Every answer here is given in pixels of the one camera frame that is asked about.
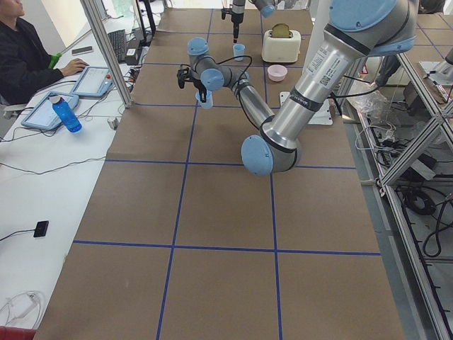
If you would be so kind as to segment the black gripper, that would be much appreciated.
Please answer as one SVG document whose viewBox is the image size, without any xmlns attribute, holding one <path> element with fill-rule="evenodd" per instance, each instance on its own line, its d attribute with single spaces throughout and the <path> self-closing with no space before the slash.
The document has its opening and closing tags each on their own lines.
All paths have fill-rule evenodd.
<svg viewBox="0 0 453 340">
<path fill-rule="evenodd" d="M 197 89 L 197 100 L 201 103 L 207 102 L 207 90 L 205 85 L 194 74 L 190 74 L 190 80 Z"/>
<path fill-rule="evenodd" d="M 239 26 L 243 23 L 243 15 L 245 11 L 245 4 L 232 4 L 231 5 L 231 22 L 233 27 L 233 42 L 237 43 L 239 37 Z"/>
</svg>

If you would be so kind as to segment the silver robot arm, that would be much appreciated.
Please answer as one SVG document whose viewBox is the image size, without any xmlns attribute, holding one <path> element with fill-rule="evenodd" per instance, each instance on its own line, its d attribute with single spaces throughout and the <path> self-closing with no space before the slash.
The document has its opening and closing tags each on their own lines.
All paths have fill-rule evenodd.
<svg viewBox="0 0 453 340">
<path fill-rule="evenodd" d="M 418 7 L 418 1 L 332 1 L 323 42 L 277 113 L 243 71 L 215 62 L 204 38 L 188 42 L 190 64 L 178 70 L 178 85 L 193 83 L 201 102 L 208 91 L 231 89 L 259 131 L 241 146 L 243 165 L 258 176 L 288 171 L 302 154 L 300 132 L 355 60 L 395 55 L 413 47 Z"/>
<path fill-rule="evenodd" d="M 251 3 L 258 9 L 261 16 L 264 18 L 269 17 L 276 9 L 277 3 L 269 0 L 251 1 Z M 243 23 L 243 17 L 246 7 L 246 0 L 233 0 L 232 4 L 227 9 L 223 9 L 225 14 L 231 16 L 233 23 L 233 42 L 236 44 L 239 38 L 240 25 Z"/>
</svg>

